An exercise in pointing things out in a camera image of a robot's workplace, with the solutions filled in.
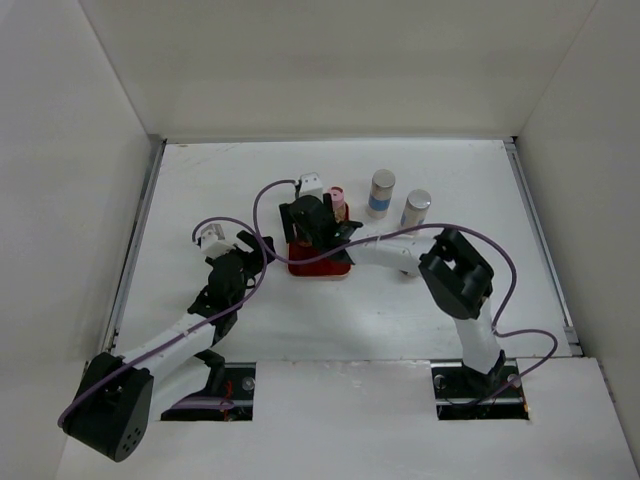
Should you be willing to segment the pink cap condiment bottle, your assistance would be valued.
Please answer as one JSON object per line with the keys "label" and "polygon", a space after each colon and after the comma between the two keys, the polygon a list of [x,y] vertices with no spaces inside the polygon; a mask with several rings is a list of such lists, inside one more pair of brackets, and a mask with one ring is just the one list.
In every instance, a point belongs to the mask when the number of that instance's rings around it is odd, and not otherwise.
{"label": "pink cap condiment bottle", "polygon": [[337,222],[344,222],[348,219],[348,205],[345,200],[344,190],[341,187],[333,186],[328,189],[332,210]]}

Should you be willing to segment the blue label silver cap bottle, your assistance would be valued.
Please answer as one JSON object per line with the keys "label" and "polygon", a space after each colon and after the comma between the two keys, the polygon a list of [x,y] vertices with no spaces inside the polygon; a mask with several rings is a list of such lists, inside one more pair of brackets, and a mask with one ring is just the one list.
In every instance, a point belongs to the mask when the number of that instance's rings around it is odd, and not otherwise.
{"label": "blue label silver cap bottle", "polygon": [[367,202],[367,213],[374,219],[382,219],[387,215],[396,177],[387,169],[377,170],[371,179],[371,188]]}

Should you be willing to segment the tall silver cap spice bottle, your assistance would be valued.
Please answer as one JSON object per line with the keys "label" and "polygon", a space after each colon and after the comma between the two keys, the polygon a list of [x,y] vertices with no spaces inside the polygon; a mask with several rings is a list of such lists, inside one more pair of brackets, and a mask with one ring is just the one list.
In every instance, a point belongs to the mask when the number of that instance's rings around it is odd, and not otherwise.
{"label": "tall silver cap spice bottle", "polygon": [[431,195],[423,189],[414,189],[408,193],[400,219],[402,230],[422,225],[431,206]]}

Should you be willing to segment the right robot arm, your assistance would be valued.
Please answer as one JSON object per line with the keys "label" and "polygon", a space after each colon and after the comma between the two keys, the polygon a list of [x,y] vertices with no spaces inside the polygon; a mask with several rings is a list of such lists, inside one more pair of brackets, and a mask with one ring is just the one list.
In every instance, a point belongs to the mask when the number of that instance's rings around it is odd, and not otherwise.
{"label": "right robot arm", "polygon": [[377,236],[360,222],[337,221],[332,207],[312,195],[283,203],[279,211],[289,243],[305,241],[336,263],[421,277],[435,304],[454,320],[466,388],[483,396],[499,385],[505,354],[491,326],[494,270],[459,230],[443,227],[434,237]]}

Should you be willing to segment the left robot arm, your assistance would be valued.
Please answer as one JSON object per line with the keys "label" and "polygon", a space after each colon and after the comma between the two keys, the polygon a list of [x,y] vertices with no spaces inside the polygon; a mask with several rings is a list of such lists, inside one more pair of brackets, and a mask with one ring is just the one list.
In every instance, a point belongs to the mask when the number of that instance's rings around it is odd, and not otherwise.
{"label": "left robot arm", "polygon": [[83,374],[61,415],[65,434],[114,462],[140,445],[150,422],[197,393],[210,399],[224,387],[224,360],[212,347],[238,320],[256,277],[272,262],[270,236],[237,235],[246,244],[208,254],[211,271],[186,314],[146,344],[115,356],[102,352]]}

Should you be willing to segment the red lacquer tray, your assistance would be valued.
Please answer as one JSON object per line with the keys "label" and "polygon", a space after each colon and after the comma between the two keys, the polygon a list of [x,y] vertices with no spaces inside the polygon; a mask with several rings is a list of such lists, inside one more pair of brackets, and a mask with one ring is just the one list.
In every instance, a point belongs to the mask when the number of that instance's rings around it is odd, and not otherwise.
{"label": "red lacquer tray", "polygon": [[316,249],[313,246],[303,248],[297,243],[288,245],[288,271],[291,275],[297,277],[320,278],[320,277],[343,277],[351,270],[349,263],[341,263],[333,257],[322,258],[314,262],[311,259],[320,256],[325,251],[337,246],[337,240],[334,239],[328,249]]}

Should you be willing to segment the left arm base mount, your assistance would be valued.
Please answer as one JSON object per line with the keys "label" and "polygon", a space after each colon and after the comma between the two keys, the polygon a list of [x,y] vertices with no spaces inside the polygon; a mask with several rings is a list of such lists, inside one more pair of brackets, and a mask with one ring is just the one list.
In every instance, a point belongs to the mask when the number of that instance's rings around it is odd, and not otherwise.
{"label": "left arm base mount", "polygon": [[160,416],[167,422],[235,422],[252,421],[256,390],[255,363],[227,363],[211,350],[196,354],[198,366],[206,366],[208,377],[204,386],[186,396],[190,405],[172,407]]}

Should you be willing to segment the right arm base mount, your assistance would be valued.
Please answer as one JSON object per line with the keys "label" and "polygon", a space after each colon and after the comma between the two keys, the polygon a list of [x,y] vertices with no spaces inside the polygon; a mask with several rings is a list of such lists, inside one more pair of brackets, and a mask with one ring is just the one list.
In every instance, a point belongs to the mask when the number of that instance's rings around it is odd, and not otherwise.
{"label": "right arm base mount", "polygon": [[529,412],[515,361],[486,380],[461,362],[431,364],[436,414],[443,421],[528,420]]}

